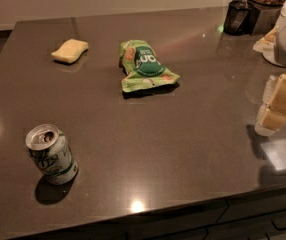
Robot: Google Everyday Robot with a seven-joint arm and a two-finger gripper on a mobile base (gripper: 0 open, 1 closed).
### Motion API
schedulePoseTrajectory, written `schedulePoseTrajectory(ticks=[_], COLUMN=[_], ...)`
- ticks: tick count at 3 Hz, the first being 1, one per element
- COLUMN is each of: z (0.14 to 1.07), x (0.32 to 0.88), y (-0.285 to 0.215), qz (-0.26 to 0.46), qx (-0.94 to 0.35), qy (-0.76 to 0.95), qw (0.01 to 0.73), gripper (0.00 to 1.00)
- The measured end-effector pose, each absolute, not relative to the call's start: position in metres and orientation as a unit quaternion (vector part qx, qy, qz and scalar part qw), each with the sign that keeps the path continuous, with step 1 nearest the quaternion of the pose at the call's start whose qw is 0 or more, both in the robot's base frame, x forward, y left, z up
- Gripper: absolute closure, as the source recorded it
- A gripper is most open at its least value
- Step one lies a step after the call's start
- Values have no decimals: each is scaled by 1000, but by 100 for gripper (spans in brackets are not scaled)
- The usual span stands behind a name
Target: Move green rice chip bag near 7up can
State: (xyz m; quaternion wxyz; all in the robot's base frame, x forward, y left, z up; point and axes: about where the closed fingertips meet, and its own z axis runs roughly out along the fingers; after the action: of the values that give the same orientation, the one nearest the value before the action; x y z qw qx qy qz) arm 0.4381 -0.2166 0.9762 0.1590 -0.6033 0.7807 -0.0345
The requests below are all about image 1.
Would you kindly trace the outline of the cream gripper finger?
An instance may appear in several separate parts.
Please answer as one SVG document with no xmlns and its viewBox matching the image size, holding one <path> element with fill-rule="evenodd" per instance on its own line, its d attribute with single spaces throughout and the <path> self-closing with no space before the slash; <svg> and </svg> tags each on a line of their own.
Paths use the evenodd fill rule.
<svg viewBox="0 0 286 240">
<path fill-rule="evenodd" d="M 271 75 L 266 82 L 262 105 L 256 117 L 255 132 L 272 136 L 286 124 L 286 73 Z"/>
<path fill-rule="evenodd" d="M 253 50 L 259 53 L 272 50 L 274 48 L 277 28 L 270 30 L 264 37 L 259 39 L 253 46 Z"/>
</svg>

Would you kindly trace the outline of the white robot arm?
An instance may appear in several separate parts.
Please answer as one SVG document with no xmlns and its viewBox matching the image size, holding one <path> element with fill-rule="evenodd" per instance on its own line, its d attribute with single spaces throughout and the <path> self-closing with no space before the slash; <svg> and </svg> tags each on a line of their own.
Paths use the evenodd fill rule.
<svg viewBox="0 0 286 240">
<path fill-rule="evenodd" d="M 260 52 L 271 64 L 286 68 L 286 2 L 274 28 L 255 43 L 253 50 Z M 266 82 L 255 132 L 261 136 L 271 136 L 285 124 L 286 72 L 280 76 L 271 75 Z"/>
</svg>

